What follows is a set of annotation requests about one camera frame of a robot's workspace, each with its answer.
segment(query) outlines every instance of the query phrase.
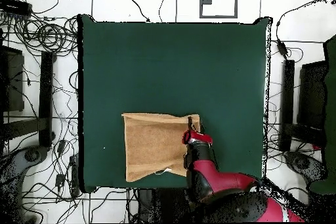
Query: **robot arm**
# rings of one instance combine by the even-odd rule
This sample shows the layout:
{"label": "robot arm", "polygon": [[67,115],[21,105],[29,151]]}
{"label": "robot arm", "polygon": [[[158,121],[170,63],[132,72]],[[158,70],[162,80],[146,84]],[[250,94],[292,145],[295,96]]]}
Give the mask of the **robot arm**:
{"label": "robot arm", "polygon": [[303,221],[290,209],[263,192],[249,192],[259,181],[242,173],[221,173],[211,155],[212,138],[191,129],[182,143],[187,146],[188,194],[200,203],[202,222],[283,222]]}

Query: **towel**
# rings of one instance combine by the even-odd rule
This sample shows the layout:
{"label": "towel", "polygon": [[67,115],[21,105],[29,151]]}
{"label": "towel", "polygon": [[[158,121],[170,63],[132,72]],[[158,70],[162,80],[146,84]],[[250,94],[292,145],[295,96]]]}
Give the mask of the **towel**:
{"label": "towel", "polygon": [[147,175],[166,170],[186,176],[183,156],[186,145],[183,133],[188,129],[188,117],[200,131],[197,114],[175,117],[168,114],[124,113],[126,181],[137,181]]}

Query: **tan cloth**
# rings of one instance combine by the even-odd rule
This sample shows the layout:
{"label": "tan cloth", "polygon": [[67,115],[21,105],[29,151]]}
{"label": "tan cloth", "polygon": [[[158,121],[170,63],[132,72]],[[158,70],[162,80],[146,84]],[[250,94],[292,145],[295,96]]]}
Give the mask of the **tan cloth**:
{"label": "tan cloth", "polygon": [[200,117],[174,117],[166,114],[124,113],[126,181],[137,181],[167,168],[171,173],[186,176],[183,156],[186,145],[183,133],[188,129],[188,116],[197,131]]}

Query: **floor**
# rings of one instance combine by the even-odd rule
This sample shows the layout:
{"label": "floor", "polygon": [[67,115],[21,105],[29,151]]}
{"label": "floor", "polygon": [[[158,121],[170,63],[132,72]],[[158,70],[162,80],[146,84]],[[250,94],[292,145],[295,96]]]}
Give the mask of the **floor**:
{"label": "floor", "polygon": [[[34,12],[43,12],[51,8],[58,1],[55,8],[38,14],[39,16],[57,17],[51,23],[63,25],[65,18],[71,18],[77,14],[90,14],[96,21],[145,21],[146,19],[141,15],[138,7],[131,0],[27,0],[33,5]],[[272,39],[275,38],[276,22],[279,17],[286,11],[294,9],[300,5],[311,0],[238,0],[238,18],[225,18],[225,19],[200,19],[199,15],[199,0],[164,0],[161,8],[162,0],[135,0],[142,9],[142,12],[151,22],[243,22],[253,23],[258,17],[270,16],[274,20],[272,25]],[[336,33],[336,7],[330,3],[331,0],[326,2],[319,2],[308,7],[301,8],[297,11],[288,13],[282,18],[281,25],[279,26],[279,37],[281,40],[286,41],[287,47],[292,48],[291,58],[298,60],[295,63],[295,86],[299,84],[298,72],[302,64],[324,60],[324,53],[322,42],[326,41]],[[23,50],[25,58],[25,69],[29,71],[29,79],[31,85],[28,86],[24,82],[24,94],[29,98],[34,110],[38,111],[39,106],[39,58],[34,57],[26,50],[25,46],[15,43],[18,38],[15,34],[9,35],[9,46],[16,49]],[[271,58],[271,85],[270,85],[270,102],[269,102],[269,120],[270,123],[276,123],[276,115],[280,105],[280,95],[275,95],[280,92],[279,83],[281,82],[281,67],[283,58],[277,52],[276,44],[272,43],[272,58]],[[54,64],[54,85],[59,87],[57,92],[54,93],[54,114],[52,121],[52,128],[56,133],[57,141],[59,137],[63,136],[69,141],[73,141],[72,148],[63,155],[64,165],[62,170],[66,170],[69,162],[71,152],[78,151],[78,143],[76,139],[77,133],[77,97],[75,90],[69,84],[70,75],[77,70],[76,55],[69,54],[68,56],[60,56]],[[77,85],[77,78],[71,78],[72,85]],[[297,112],[297,95],[298,90],[295,89],[295,112]],[[8,122],[16,120],[24,120],[26,118],[34,118],[33,110],[30,104],[25,99],[25,109],[22,112],[10,112],[5,114]],[[23,138],[19,137],[9,141],[6,151],[11,151],[18,146]],[[27,138],[22,141],[20,147],[34,145],[38,142],[37,135]],[[293,149],[297,148],[298,143],[292,143]],[[320,159],[318,152],[314,157]],[[36,183],[44,183],[48,188],[52,189],[55,184],[56,172],[51,166],[52,156],[49,153],[47,159],[31,168],[24,181],[23,191],[28,191]],[[280,163],[279,160],[271,158],[268,160],[267,176],[275,182],[280,188],[288,189],[290,187],[300,187],[305,189],[305,183],[301,176],[288,169],[285,164]],[[67,202],[56,203],[54,194],[49,192],[41,185],[36,185],[33,192],[28,193],[24,198],[25,207],[33,207],[34,210],[43,214],[43,223],[88,223],[89,216],[93,223],[123,223],[125,220],[126,211],[126,197],[127,193],[123,189],[110,189],[101,188],[91,195],[82,195],[77,201],[78,206],[70,209],[71,215],[66,217],[68,210],[71,207]],[[291,191],[295,198],[302,202],[306,202],[306,194],[299,190]],[[69,189],[67,185],[64,191],[61,190],[63,197],[69,197]],[[103,200],[107,197],[107,201],[102,205]],[[137,201],[134,199],[130,204],[131,212],[137,212]]]}

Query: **green table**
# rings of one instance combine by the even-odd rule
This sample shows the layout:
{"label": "green table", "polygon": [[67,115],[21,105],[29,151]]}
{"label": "green table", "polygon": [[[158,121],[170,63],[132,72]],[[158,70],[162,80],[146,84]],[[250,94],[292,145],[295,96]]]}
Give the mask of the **green table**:
{"label": "green table", "polygon": [[125,181],[124,112],[199,114],[219,169],[261,177],[268,18],[155,24],[83,15],[78,22],[82,189],[186,186],[172,173]]}

